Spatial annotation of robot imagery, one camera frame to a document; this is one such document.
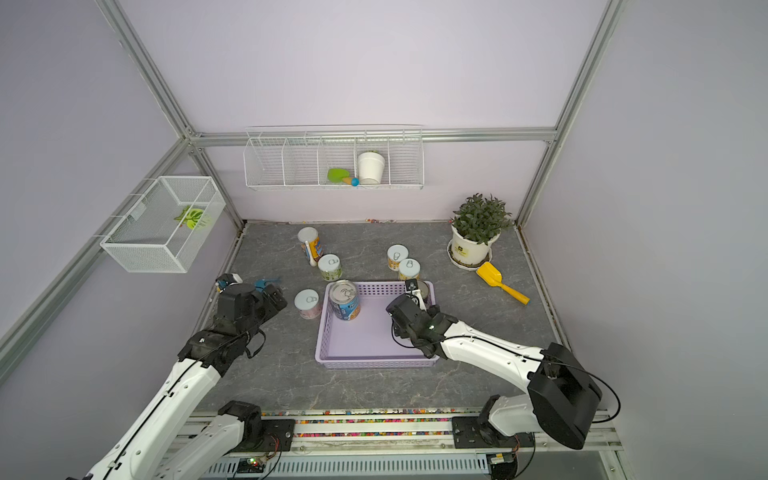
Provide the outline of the blue soup can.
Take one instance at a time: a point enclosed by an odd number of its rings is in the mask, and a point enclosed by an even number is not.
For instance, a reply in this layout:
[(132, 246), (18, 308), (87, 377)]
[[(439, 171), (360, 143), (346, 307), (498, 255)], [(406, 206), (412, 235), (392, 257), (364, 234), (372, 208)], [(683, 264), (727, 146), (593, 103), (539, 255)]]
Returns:
[(356, 285), (349, 280), (338, 280), (330, 285), (329, 301), (333, 314), (342, 321), (354, 320), (360, 312)]
[(430, 288), (422, 280), (418, 281), (418, 287), (419, 287), (420, 296), (421, 296), (422, 300), (424, 301), (424, 303), (426, 305), (429, 305), (430, 304)]

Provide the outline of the tall colourful snack tube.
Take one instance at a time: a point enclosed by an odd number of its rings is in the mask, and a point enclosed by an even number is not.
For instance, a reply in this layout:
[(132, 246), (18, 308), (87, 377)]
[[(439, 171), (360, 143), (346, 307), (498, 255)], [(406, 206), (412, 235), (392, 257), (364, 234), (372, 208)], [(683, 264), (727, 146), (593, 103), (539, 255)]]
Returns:
[(318, 230), (314, 227), (304, 227), (298, 232), (297, 238), (302, 244), (302, 249), (310, 265), (316, 267), (324, 255)]

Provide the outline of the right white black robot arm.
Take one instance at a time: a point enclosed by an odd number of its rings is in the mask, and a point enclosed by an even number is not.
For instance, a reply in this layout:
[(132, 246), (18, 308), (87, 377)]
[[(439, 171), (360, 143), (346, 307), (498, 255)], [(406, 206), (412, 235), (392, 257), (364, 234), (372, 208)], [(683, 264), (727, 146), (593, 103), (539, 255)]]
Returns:
[(521, 393), (493, 395), (472, 429), (490, 446), (538, 430), (572, 450), (584, 447), (602, 400), (596, 380), (559, 343), (528, 347), (470, 327), (442, 312), (424, 310), (402, 294), (386, 307), (394, 336), (407, 339), (425, 357), (462, 362), (493, 374)]

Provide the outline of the purple plastic basket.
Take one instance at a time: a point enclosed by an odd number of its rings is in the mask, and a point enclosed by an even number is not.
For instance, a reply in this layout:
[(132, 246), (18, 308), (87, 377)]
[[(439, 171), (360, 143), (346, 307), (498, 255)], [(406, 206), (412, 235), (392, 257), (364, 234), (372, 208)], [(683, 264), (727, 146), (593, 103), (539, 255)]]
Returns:
[(338, 318), (325, 288), (315, 360), (328, 369), (429, 368), (438, 359), (427, 358), (404, 339), (391, 338), (387, 305), (406, 292), (403, 281), (360, 281), (355, 284), (361, 312), (353, 320)]

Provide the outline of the green toy in basket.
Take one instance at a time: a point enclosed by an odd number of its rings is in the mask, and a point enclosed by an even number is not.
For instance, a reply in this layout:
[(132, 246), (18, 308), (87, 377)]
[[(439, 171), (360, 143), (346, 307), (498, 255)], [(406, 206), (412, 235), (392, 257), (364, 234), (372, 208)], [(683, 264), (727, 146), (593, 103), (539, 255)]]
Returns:
[(209, 227), (213, 221), (206, 210), (185, 206), (181, 214), (174, 219), (178, 227), (186, 227), (189, 230), (202, 230)]

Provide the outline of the white mesh side basket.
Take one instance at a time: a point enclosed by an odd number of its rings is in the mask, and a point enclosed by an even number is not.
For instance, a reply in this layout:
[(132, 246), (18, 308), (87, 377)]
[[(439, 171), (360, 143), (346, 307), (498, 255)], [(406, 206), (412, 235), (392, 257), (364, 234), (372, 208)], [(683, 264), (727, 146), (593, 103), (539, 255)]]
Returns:
[[(178, 227), (174, 219), (185, 206), (206, 210), (213, 223), (202, 230)], [(210, 177), (160, 176), (104, 236), (100, 247), (129, 273), (186, 273), (225, 206)]]

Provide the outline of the yellow label small can front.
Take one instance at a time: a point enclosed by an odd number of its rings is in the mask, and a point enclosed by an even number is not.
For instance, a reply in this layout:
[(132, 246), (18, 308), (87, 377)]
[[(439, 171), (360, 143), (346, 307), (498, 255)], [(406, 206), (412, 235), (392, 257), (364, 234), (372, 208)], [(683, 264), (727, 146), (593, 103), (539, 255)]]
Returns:
[(400, 280), (418, 280), (420, 274), (421, 265), (415, 259), (404, 259), (398, 265), (398, 277)]

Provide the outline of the pink label small can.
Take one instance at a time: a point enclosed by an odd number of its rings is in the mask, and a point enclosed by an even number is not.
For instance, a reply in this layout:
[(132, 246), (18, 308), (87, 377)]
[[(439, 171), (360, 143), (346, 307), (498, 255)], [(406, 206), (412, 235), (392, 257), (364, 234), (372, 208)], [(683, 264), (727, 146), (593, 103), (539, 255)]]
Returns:
[(313, 289), (304, 289), (294, 298), (294, 305), (303, 319), (315, 319), (321, 315), (321, 296)]

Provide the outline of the orange label small can rear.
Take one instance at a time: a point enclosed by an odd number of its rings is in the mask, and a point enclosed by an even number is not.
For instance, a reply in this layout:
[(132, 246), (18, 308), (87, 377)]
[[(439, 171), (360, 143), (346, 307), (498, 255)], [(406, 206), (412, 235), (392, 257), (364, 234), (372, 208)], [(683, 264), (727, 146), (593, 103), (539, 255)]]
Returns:
[(391, 245), (387, 249), (388, 268), (392, 271), (397, 272), (399, 270), (400, 263), (406, 260), (408, 257), (409, 257), (409, 250), (406, 246), (401, 244)]

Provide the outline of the yellow toy shovel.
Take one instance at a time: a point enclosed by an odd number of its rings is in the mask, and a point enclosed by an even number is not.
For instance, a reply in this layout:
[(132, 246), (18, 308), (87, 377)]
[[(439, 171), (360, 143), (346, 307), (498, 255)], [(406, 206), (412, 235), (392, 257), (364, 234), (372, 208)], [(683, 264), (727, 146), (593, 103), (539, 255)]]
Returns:
[(489, 286), (500, 288), (512, 298), (517, 300), (523, 305), (527, 305), (530, 302), (530, 298), (517, 290), (509, 287), (503, 282), (503, 276), (501, 272), (491, 263), (484, 262), (477, 270), (476, 274)]

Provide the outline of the green label small can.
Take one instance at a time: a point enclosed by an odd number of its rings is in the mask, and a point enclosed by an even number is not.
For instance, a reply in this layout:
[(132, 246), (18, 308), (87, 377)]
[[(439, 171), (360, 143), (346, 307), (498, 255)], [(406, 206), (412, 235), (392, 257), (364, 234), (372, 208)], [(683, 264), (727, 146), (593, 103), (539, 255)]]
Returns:
[(335, 254), (325, 254), (317, 262), (322, 278), (327, 282), (341, 279), (343, 275), (340, 258)]

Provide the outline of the potted green plant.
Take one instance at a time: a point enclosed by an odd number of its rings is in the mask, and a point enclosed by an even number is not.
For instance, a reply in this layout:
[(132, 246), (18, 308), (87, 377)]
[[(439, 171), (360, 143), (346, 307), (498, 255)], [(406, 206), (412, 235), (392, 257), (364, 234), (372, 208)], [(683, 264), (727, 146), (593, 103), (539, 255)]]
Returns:
[(453, 212), (453, 255), (461, 263), (477, 265), (502, 231), (513, 223), (506, 202), (493, 195), (476, 193)]

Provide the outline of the small white pot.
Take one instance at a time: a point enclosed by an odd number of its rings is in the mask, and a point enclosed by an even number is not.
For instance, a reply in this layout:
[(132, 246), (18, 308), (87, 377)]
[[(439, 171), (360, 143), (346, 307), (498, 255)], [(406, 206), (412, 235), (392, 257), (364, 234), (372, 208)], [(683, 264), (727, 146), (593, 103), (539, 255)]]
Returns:
[(375, 151), (366, 151), (357, 158), (358, 180), (361, 185), (379, 185), (386, 166), (383, 155)]

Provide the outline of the aluminium mounting rail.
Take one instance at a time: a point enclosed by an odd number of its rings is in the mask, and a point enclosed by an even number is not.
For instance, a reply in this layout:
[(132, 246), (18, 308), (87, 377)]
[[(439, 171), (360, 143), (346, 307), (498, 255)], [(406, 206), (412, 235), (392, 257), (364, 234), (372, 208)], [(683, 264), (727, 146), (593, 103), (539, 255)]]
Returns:
[(301, 439), (288, 452), (228, 453), (204, 474), (206, 479), (480, 478), (509, 468), (516, 479), (630, 479), (633, 474), (611, 424), (588, 434), (572, 450), (544, 432), (534, 445), (515, 450), (455, 449), (452, 436), (373, 439)]

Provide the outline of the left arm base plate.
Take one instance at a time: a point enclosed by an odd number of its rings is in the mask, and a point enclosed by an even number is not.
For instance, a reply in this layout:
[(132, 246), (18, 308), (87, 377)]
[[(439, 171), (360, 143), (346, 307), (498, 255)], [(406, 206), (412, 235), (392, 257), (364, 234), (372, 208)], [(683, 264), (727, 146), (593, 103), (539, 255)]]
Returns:
[(293, 419), (247, 420), (243, 438), (231, 453), (288, 452), (292, 448), (296, 422)]

